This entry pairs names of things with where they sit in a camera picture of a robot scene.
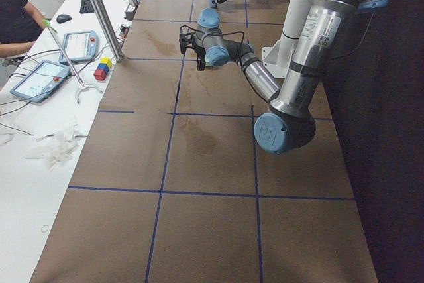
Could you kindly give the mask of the light green bowl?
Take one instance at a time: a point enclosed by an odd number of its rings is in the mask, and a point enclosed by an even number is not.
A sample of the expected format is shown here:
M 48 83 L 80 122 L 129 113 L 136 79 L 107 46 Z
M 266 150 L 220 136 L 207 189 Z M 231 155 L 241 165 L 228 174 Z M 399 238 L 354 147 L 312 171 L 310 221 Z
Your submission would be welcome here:
M 206 67 L 212 67 L 212 63 L 209 61 L 209 59 L 207 57 L 205 57 L 205 66 Z

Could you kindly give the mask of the coloured cube block stack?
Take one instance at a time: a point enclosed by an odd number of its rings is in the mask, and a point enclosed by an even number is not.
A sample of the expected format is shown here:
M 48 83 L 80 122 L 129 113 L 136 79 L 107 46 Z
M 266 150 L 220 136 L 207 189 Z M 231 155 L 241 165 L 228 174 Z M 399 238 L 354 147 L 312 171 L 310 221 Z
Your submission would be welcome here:
M 105 80 L 112 66 L 113 64 L 110 58 L 100 59 L 100 62 L 93 73 L 94 78 L 98 81 Z

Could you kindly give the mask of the long reacher grabber tool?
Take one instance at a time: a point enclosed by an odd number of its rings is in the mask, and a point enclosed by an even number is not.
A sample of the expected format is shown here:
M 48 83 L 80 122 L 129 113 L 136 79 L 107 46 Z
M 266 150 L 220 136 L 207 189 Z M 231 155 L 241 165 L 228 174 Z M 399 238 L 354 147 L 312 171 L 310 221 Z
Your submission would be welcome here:
M 42 23 L 44 26 L 48 29 L 49 33 L 52 35 L 52 38 L 54 39 L 55 43 L 58 45 L 60 52 L 63 54 L 66 62 L 68 63 L 68 66 L 70 67 L 72 74 L 76 77 L 76 80 L 79 82 L 79 87 L 76 91 L 76 103 L 80 104 L 80 94 L 88 91 L 89 89 L 96 89 L 99 93 L 103 94 L 103 90 L 95 84 L 89 84 L 84 82 L 78 71 L 76 70 L 75 66 L 72 64 L 71 60 L 69 59 L 68 55 L 66 54 L 65 49 L 62 47 L 58 39 L 56 38 L 57 31 L 50 25 L 50 21 L 43 19 Z

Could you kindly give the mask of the far teach pendant tablet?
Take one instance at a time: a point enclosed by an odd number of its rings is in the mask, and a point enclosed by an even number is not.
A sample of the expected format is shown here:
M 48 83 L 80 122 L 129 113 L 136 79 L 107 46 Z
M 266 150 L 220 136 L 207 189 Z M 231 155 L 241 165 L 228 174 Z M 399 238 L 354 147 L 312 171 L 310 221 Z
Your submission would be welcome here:
M 94 30 L 66 33 L 62 48 L 72 63 L 88 62 L 97 54 L 97 33 Z

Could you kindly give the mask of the teach pendant tablet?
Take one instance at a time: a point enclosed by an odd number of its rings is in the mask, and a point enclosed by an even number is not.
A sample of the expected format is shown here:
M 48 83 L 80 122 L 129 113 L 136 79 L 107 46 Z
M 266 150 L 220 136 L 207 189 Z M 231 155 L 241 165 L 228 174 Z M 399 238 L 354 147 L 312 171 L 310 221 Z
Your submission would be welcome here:
M 97 54 L 97 33 L 94 30 L 66 33 L 62 48 L 72 63 L 88 62 Z
M 69 66 L 43 60 L 15 85 L 10 93 L 25 100 L 41 103 L 62 85 L 69 74 Z

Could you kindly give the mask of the black computer mouse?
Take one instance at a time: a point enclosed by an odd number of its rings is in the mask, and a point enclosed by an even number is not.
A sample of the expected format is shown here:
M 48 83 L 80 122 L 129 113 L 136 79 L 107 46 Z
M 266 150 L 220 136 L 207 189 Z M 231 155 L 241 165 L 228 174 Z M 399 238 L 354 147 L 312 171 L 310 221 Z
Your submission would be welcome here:
M 62 23 L 65 23 L 67 21 L 70 21 L 71 19 L 72 19 L 72 17 L 70 15 L 60 14 L 56 17 L 56 22 L 58 24 L 62 24 Z

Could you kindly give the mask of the crumpled white tissue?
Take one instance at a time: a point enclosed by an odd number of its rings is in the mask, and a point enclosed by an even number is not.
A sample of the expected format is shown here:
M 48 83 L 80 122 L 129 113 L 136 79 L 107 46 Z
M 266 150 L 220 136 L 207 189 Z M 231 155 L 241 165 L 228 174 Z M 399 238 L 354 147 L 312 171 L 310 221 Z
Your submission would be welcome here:
M 79 140 L 84 137 L 75 116 L 45 123 L 35 129 L 36 146 L 26 152 L 25 159 L 42 160 L 49 170 L 53 170 L 73 158 Z

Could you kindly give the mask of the near teach pendant tablet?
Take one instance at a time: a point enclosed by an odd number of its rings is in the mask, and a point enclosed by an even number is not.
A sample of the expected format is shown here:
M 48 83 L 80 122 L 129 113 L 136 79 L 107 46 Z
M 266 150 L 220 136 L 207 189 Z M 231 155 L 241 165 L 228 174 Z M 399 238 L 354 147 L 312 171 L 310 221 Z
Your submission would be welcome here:
M 25 100 L 41 103 L 62 85 L 69 74 L 69 66 L 43 60 L 15 85 L 10 93 Z

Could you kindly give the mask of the seated person in black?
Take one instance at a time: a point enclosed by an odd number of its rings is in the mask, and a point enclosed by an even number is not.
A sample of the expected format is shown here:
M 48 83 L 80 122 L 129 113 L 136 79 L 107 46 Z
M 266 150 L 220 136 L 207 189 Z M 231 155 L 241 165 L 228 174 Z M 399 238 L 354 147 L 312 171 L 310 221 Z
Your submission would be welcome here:
M 29 0 L 1 0 L 1 57 L 27 53 L 46 28 L 43 20 Z

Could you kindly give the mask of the white mounting post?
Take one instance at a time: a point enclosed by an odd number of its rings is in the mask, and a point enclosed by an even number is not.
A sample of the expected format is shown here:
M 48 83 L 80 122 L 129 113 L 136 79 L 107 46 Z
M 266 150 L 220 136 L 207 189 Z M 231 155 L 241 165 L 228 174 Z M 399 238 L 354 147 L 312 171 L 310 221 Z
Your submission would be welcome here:
M 262 47 L 262 61 L 275 78 L 284 78 L 310 10 L 308 0 L 290 0 L 280 39 L 273 47 Z

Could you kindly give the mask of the aluminium frame post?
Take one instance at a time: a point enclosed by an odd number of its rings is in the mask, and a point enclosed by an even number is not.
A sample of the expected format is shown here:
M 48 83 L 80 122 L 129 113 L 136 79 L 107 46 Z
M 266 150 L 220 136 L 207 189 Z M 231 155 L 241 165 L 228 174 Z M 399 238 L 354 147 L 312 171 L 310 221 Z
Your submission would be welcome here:
M 124 54 L 121 50 L 121 47 L 118 43 L 115 31 L 113 30 L 111 21 L 107 14 L 106 8 L 104 6 L 103 0 L 90 0 L 93 4 L 93 8 L 95 14 L 97 16 L 97 20 L 99 21 L 103 34 L 107 40 L 107 43 L 112 50 L 113 56 L 116 59 L 116 62 L 120 62 Z

